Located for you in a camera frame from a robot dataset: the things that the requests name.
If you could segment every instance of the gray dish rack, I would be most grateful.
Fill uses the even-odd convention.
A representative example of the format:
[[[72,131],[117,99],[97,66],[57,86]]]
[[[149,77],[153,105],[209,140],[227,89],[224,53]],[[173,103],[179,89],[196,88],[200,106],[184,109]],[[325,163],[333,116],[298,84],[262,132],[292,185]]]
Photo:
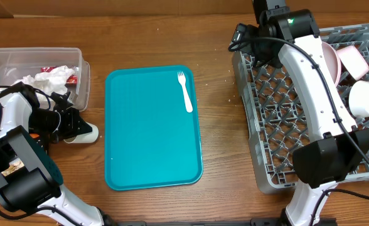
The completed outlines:
[[[369,64],[369,24],[321,29],[321,39],[336,50],[355,45]],[[283,69],[265,65],[253,68],[254,57],[235,52],[233,70],[249,126],[249,148],[257,186],[263,193],[278,193],[297,184],[292,153],[308,144],[306,118],[292,81]],[[337,86],[347,106],[350,92],[348,72]],[[362,78],[369,81],[369,72]],[[359,128],[369,128],[369,117],[356,119]],[[345,179],[369,180],[369,166],[362,162]]]

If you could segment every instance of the transparent bin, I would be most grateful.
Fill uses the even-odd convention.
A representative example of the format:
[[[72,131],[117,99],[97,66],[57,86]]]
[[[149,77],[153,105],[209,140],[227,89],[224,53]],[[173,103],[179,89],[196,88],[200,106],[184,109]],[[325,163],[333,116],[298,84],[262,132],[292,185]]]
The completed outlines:
[[[90,65],[78,48],[0,48],[0,85],[12,85],[24,76],[34,77],[43,67],[77,67],[77,85],[68,85],[74,108],[85,110],[90,94]]]

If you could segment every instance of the blue tray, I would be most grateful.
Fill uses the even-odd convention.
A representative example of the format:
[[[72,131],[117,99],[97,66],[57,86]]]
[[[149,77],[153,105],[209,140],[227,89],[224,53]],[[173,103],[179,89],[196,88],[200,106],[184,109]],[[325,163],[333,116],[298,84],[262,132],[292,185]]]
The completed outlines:
[[[178,71],[186,75],[187,113]],[[203,174],[193,74],[185,66],[117,70],[106,80],[105,180],[114,190],[197,182]]]

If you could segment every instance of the table surface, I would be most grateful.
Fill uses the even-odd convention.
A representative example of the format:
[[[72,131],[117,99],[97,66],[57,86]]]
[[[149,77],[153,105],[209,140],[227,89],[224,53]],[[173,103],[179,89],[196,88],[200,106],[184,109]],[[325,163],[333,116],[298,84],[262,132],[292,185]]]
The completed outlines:
[[[369,23],[368,13],[315,14],[320,28]],[[250,220],[276,217],[292,192],[265,195],[256,185],[245,111],[227,51],[239,22],[253,14],[101,18],[0,19],[0,47],[77,47],[91,65],[91,93],[82,117],[98,126],[91,145],[52,145],[50,156],[67,187],[119,221]],[[118,192],[104,180],[104,90],[121,68],[186,65],[194,73],[204,173],[194,185]],[[340,188],[369,195],[369,181]],[[369,201],[332,194],[322,212],[340,225],[369,225]],[[55,225],[34,215],[0,225]]]

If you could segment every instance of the white plastic fork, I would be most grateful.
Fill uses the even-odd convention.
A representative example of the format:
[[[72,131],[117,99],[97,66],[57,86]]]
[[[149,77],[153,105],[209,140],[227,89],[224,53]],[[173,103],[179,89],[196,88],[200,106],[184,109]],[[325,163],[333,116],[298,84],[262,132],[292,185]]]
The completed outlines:
[[[186,106],[186,110],[187,112],[192,112],[193,111],[193,106],[191,105],[191,101],[189,98],[189,94],[187,93],[187,89],[186,89],[186,76],[183,72],[178,72],[178,80],[180,85],[182,86],[182,90],[183,90],[183,97],[184,97],[184,104]]]

